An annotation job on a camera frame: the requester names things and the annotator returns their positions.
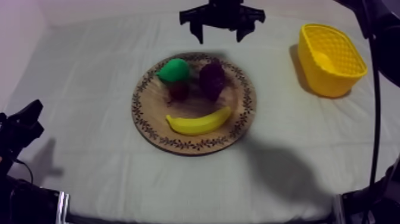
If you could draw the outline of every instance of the plastic fruit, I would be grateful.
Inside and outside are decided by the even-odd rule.
[[[225,87],[225,71],[219,62],[204,66],[199,73],[199,86],[204,95],[216,101]]]
[[[231,113],[230,107],[224,107],[212,114],[195,119],[172,118],[167,115],[167,121],[176,132],[182,135],[196,136],[210,133],[218,129],[225,123]]]
[[[172,99],[184,101],[189,96],[189,85],[186,82],[174,82],[168,86]]]
[[[157,72],[157,76],[167,83],[186,80],[189,78],[189,65],[185,60],[172,59]]]

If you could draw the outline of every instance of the dark red fruit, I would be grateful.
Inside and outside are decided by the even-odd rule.
[[[172,99],[184,101],[189,96],[189,85],[186,82],[174,82],[168,87]]]

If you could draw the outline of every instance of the plastic basket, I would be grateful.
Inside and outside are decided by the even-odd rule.
[[[367,66],[346,34],[323,24],[305,24],[298,55],[310,88],[341,97],[365,74]]]

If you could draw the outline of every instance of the white fabric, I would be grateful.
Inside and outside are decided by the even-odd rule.
[[[54,29],[43,38],[7,107],[8,114],[15,113],[36,98],[45,106],[40,117],[45,133],[20,159],[32,166],[36,184],[71,194],[72,212],[103,219],[226,223],[325,215],[330,195],[368,184],[373,83],[369,73],[340,99],[305,91],[290,52],[300,27],[309,22],[267,16],[241,43],[234,32],[204,27],[204,45],[188,24],[178,23],[177,14]],[[357,27],[331,25],[351,37],[371,68]],[[130,113],[131,95],[146,70],[190,51],[234,62],[257,92],[257,115],[247,135],[203,157],[153,147]],[[384,77],[381,81],[378,178],[396,160],[400,136],[400,89]],[[11,173],[27,177],[23,167]]]

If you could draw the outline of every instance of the toy banana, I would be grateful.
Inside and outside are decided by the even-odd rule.
[[[167,115],[167,121],[176,132],[182,135],[196,136],[218,129],[225,123],[231,113],[230,107],[224,107],[212,114],[195,119],[172,118],[170,115]]]

